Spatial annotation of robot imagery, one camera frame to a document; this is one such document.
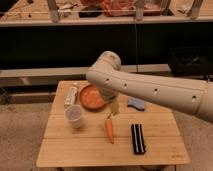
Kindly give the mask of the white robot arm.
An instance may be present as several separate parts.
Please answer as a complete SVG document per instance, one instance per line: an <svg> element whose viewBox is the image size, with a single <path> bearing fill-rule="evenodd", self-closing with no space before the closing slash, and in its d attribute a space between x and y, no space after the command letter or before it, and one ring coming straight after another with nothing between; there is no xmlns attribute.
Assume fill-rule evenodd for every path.
<svg viewBox="0 0 213 171"><path fill-rule="evenodd" d="M120 57L105 51L86 73L106 102L122 93L213 123L213 82L132 74L120 68Z"/></svg>

